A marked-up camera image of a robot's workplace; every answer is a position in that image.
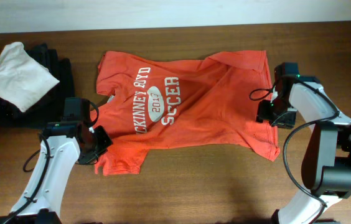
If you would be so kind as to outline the red printed t-shirt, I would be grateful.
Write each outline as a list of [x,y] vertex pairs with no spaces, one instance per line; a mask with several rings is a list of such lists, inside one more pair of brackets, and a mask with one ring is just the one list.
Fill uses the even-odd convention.
[[104,175],[138,174],[151,149],[235,144],[273,161],[278,130],[258,123],[250,93],[271,86],[266,52],[219,52],[202,60],[157,62],[106,52],[91,113],[113,144],[95,165]]

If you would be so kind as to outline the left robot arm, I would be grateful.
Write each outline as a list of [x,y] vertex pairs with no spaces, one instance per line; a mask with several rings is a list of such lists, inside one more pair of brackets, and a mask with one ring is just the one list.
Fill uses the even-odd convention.
[[92,165],[113,143],[102,126],[90,129],[82,121],[48,123],[39,138],[39,158],[28,184],[0,223],[60,223],[72,168]]

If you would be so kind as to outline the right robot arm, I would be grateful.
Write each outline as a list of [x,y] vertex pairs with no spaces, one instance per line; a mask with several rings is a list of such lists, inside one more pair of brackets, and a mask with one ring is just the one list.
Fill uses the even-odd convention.
[[[298,188],[272,223],[316,223],[331,206],[351,196],[351,118],[325,94],[314,77],[281,75],[267,89],[272,96],[258,98],[257,121],[290,128],[282,149],[286,172]],[[301,166],[302,184],[289,168],[287,149],[291,138],[310,128],[311,137]]]

